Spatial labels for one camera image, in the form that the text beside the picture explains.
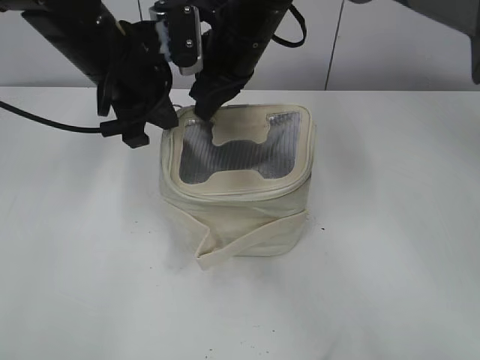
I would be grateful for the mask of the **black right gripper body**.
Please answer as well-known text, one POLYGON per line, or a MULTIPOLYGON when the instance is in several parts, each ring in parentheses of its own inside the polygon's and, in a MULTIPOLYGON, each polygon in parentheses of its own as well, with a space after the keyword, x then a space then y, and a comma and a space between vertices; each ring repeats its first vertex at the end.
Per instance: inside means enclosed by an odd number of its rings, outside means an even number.
POLYGON ((197 109, 218 109, 232 100, 247 82, 246 76, 230 76, 204 70, 196 75, 190 96, 195 100, 197 109))

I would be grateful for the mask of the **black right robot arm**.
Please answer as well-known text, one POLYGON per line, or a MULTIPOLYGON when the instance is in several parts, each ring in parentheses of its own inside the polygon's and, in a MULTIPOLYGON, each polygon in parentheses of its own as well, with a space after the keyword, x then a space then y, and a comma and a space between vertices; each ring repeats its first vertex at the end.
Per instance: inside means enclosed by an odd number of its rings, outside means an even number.
POLYGON ((227 1, 205 42, 203 69, 190 90, 204 121, 250 81, 291 1, 227 1))

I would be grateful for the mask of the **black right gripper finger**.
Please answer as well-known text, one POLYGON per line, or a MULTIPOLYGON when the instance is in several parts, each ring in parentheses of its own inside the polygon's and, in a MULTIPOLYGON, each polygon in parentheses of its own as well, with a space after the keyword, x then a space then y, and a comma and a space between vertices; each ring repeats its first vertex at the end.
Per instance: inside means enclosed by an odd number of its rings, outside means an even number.
POLYGON ((209 121, 229 101, 228 98, 221 96, 197 96, 193 99, 195 100, 194 112, 203 121, 209 121))

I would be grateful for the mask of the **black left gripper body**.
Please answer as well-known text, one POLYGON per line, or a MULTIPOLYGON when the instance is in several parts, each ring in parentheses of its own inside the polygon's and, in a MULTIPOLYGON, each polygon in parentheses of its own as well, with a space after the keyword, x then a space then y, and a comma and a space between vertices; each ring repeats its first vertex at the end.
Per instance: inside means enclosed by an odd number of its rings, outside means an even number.
POLYGON ((97 86, 97 114, 106 116, 113 110, 116 119, 100 123, 101 135, 119 135, 130 147, 147 146, 146 113, 164 95, 170 96, 172 81, 170 66, 160 55, 124 55, 112 63, 97 86))

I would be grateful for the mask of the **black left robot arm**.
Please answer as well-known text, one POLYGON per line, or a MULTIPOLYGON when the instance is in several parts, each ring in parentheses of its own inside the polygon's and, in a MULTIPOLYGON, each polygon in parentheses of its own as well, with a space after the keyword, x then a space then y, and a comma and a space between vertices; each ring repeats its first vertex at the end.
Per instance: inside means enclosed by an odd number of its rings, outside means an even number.
POLYGON ((152 21, 117 20, 101 1, 30 1, 22 18, 96 85, 105 137, 132 149, 149 144, 145 126, 175 128, 173 75, 152 21))

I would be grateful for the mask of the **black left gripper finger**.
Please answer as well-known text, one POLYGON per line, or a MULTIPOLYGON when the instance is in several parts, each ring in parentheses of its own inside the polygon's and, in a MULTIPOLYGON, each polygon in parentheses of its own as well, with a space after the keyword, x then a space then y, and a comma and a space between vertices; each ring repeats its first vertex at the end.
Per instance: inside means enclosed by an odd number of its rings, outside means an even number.
POLYGON ((163 130, 179 126, 178 116, 168 94, 159 99, 146 113, 145 121, 163 130))

